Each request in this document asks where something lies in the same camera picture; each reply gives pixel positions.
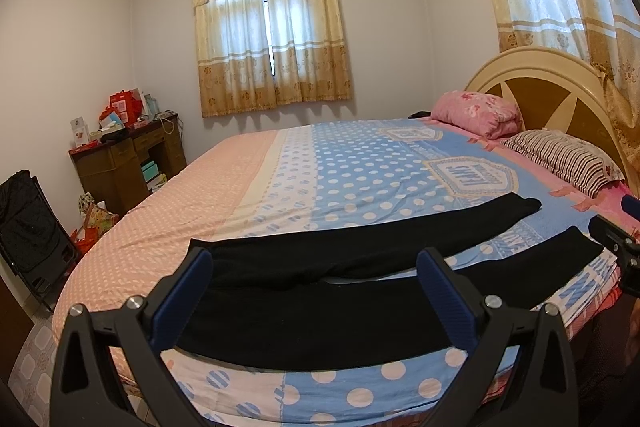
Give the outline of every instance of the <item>black chair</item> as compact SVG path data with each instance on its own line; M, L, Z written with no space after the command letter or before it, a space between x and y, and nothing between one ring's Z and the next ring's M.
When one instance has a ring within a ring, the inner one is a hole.
M29 171L0 185L0 254L38 302L53 311L46 298L63 282L79 251Z

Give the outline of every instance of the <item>box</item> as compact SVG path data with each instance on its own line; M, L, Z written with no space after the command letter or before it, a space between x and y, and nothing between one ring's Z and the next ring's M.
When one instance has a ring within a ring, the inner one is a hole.
M84 123L84 118L76 118L75 120L72 120L71 130L74 132L76 147L87 145L91 142L91 139L89 138L89 129Z
M142 100L138 90L112 94L109 104L118 110L122 123L127 127L133 125L142 114Z
M146 188L151 192L157 192L161 187L166 183L166 175L159 174L155 178L153 178L148 184L146 184Z
M160 172L158 170L158 165L156 165L156 162L148 163L142 169L142 174L145 177L145 182L147 183L158 176L159 173Z

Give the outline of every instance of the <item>blue polka dot bedspread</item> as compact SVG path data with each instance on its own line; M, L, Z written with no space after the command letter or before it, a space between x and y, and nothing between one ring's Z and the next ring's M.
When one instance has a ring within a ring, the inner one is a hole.
M516 255L572 225L587 232L592 211L579 212L575 201L550 194L520 162L469 137L429 120L321 123L280 131L277 158L260 174L263 190L242 208L242 230L236 235L384 223L475 206L507 192L539 199L542 210L448 258L454 269ZM604 251L551 298L565 323L613 286L614 271L615 258ZM381 330L393 327L380 324ZM339 336L340 331L318 324L317 334ZM505 353L500 371L513 365L515 354L516 348ZM402 419L428 411L466 354L451 347L374 367L312 373L238 367L178 350L163 358L207 419L239 427L362 427L391 420L390 425L402 425Z

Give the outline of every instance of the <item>bed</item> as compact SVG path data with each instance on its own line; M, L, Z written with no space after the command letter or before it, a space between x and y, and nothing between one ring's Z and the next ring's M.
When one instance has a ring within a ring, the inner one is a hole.
M192 237L216 241L357 227L465 208L511 191L539 199L543 210L449 257L452 267L504 258L571 225L586 233L595 212L633 232L638 222L622 213L620 200L638 193L638 177L620 153L599 85L590 66L542 48L502 54L468 85L516 100L527 128L564 130L609 153L628 187L615 184L595 199L498 142L428 118L321 123L227 139L130 211L85 256L56 307L54 335L59 338L66 310L75 302L96 311L119 307L131 295L146 295L180 264ZM605 250L551 297L570 336L613 304L618 278L615 258ZM514 349L505 354L490 396L504 388L514 356ZM162 354L204 417L238 427L416 425L465 357L449 348L374 367L283 373L178 349ZM128 391L137 393L118 350L114 359Z

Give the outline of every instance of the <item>pillow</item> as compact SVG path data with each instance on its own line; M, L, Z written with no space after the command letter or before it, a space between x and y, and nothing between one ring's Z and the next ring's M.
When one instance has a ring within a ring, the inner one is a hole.
M502 145L571 183L590 198L595 198L609 182L625 179L606 152L561 131L525 131L505 140Z
M511 136L522 128L522 115L516 104L480 92L446 92L436 102L431 118L489 140Z

